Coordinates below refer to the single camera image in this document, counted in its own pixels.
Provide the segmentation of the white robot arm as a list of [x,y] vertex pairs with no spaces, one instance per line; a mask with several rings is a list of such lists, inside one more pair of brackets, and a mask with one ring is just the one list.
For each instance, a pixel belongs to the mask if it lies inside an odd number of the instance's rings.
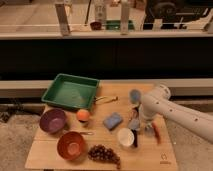
[[170,101],[171,92],[165,85],[157,85],[141,97],[139,116],[145,123],[156,114],[176,122],[197,136],[213,144],[213,116]]

